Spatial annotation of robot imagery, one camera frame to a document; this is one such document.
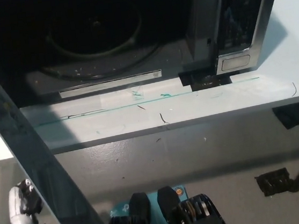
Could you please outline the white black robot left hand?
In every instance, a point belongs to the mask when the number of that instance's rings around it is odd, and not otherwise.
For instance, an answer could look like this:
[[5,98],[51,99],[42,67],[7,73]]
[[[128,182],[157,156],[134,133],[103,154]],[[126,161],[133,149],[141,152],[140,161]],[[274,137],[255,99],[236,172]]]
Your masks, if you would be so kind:
[[11,224],[39,224],[37,214],[42,211],[42,199],[29,179],[24,179],[9,191]]

